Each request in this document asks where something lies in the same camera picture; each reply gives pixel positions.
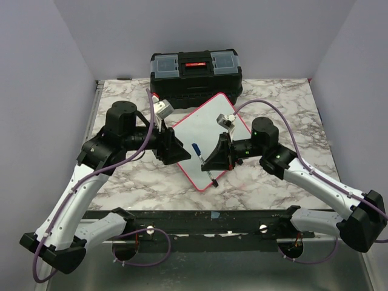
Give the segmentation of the blue whiteboard marker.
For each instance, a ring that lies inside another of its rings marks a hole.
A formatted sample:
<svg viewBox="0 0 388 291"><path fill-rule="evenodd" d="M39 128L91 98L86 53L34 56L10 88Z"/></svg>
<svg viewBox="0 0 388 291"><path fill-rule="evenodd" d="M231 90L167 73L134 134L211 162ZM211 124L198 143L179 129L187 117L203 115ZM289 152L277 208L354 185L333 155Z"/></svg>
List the blue whiteboard marker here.
<svg viewBox="0 0 388 291"><path fill-rule="evenodd" d="M193 149L194 149L196 155L198 156L201 165L203 166L204 163L205 163L205 160L204 160L204 158L202 157L200 148L198 147L197 143L192 143L192 147L193 147ZM210 180L211 180L212 182L214 182L215 179L214 179L214 177L212 176L211 172L210 172L210 171L206 171L206 173L208 174Z"/></svg>

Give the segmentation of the pink framed whiteboard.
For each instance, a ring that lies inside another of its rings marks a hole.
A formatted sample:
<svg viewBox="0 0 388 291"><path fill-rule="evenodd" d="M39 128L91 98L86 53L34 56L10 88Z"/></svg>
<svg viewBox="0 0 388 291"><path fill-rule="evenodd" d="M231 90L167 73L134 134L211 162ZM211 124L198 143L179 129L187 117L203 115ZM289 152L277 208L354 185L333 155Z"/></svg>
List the pink framed whiteboard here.
<svg viewBox="0 0 388 291"><path fill-rule="evenodd" d="M175 136L191 155L190 159L179 162L178 166L199 192L211 187L212 181L206 172L201 171L201 162L192 144L198 145L203 159L208 158L217 145L219 135L226 131L218 125L217 117L234 111L235 108L226 95L218 93L173 126Z"/></svg>

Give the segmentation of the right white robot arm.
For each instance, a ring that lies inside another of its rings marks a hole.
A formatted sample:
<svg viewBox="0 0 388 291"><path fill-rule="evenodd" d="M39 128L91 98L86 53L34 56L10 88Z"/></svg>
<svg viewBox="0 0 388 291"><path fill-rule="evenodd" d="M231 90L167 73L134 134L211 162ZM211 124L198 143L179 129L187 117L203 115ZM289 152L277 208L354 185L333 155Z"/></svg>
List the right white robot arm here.
<svg viewBox="0 0 388 291"><path fill-rule="evenodd" d="M218 116L217 123L225 132L201 166L203 172L232 170L239 160L258 156L265 172L308 191L334 210L329 214L297 208L279 222L283 236L291 238L299 231L323 233L341 238L358 252L369 251L387 225L383 197L378 192L351 188L308 165L279 143L279 130L269 118L255 118L250 138L234 140L235 119L233 114Z"/></svg>

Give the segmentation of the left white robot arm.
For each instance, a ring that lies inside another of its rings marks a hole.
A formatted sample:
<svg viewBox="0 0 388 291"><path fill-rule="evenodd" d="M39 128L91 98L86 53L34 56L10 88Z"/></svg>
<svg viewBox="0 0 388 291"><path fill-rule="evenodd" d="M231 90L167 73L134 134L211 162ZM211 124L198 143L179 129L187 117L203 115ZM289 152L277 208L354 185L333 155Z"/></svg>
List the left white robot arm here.
<svg viewBox="0 0 388 291"><path fill-rule="evenodd" d="M191 158L164 122L173 112L172 105L156 101L152 108L149 121L129 101L116 101L107 110L104 126L83 144L70 182L51 214L35 232L20 239L20 245L34 253L34 261L41 258L55 271L69 274L88 249L110 238L129 239L134 234L139 226L135 216L122 208L83 229L78 225L99 189L117 167L129 161L127 152L138 155L151 150L165 165Z"/></svg>

